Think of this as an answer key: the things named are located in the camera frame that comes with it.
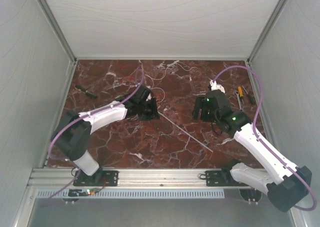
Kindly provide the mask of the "long white zip tie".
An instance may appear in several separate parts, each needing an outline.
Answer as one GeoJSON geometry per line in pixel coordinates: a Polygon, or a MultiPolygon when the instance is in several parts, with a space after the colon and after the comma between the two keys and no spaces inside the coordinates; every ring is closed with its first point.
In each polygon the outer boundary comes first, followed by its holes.
{"type": "Polygon", "coordinates": [[[177,127],[180,131],[182,131],[184,134],[186,134],[187,136],[189,136],[191,139],[193,139],[194,141],[196,141],[198,144],[200,144],[202,147],[204,147],[205,149],[207,149],[208,151],[210,151],[211,153],[213,153],[213,150],[210,149],[209,147],[207,147],[204,143],[200,142],[197,138],[195,138],[194,136],[192,136],[190,133],[188,133],[186,130],[184,130],[182,127],[178,126],[175,122],[173,122],[172,120],[170,120],[168,117],[166,117],[163,113],[159,112],[158,113],[161,117],[163,117],[164,119],[166,119],[167,121],[169,121],[172,125],[174,125],[175,127],[177,127]]]}

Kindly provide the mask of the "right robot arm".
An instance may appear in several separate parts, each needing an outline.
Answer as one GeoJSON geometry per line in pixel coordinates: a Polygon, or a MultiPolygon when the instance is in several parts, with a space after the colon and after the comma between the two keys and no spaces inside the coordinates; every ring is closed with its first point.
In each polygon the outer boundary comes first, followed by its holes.
{"type": "Polygon", "coordinates": [[[240,182],[251,186],[265,194],[273,206],[284,213],[310,194],[311,170],[297,166],[282,155],[242,110],[232,110],[223,91],[215,89],[198,96],[192,118],[216,124],[221,132],[245,147],[266,170],[263,173],[237,161],[221,173],[225,185],[240,182]]]}

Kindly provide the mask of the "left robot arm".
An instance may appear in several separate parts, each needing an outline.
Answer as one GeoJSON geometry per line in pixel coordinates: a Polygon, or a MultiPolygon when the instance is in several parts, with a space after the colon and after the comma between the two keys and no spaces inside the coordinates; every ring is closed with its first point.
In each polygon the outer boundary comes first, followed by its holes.
{"type": "Polygon", "coordinates": [[[91,135],[114,122],[138,117],[141,121],[159,119],[153,91],[144,85],[132,93],[119,96],[111,103],[97,109],[76,113],[68,111],[62,116],[52,134],[51,144],[85,174],[91,186],[99,185],[103,174],[98,162],[88,151],[91,135]]]}

